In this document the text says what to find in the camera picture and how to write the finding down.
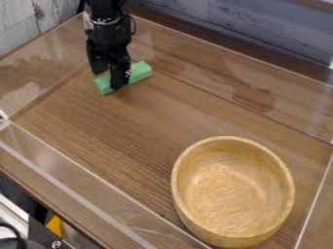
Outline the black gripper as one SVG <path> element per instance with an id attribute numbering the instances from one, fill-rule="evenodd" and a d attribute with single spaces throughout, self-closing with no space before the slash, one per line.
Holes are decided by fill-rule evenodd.
<path id="1" fill-rule="evenodd" d="M 128 84 L 129 57 L 127 46 L 135 34 L 135 21 L 128 14 L 113 18 L 88 18 L 84 34 L 89 67 L 95 75 L 111 71 L 111 88 L 121 89 Z"/>

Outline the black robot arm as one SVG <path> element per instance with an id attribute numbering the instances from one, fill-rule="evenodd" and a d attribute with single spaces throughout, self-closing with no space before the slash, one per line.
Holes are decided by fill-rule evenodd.
<path id="1" fill-rule="evenodd" d="M 127 46 L 135 27 L 124 10 L 125 0 L 89 0 L 90 27 L 84 30 L 85 51 L 95 75 L 111 73 L 109 87 L 121 89 L 128 84 L 131 57 Z"/>

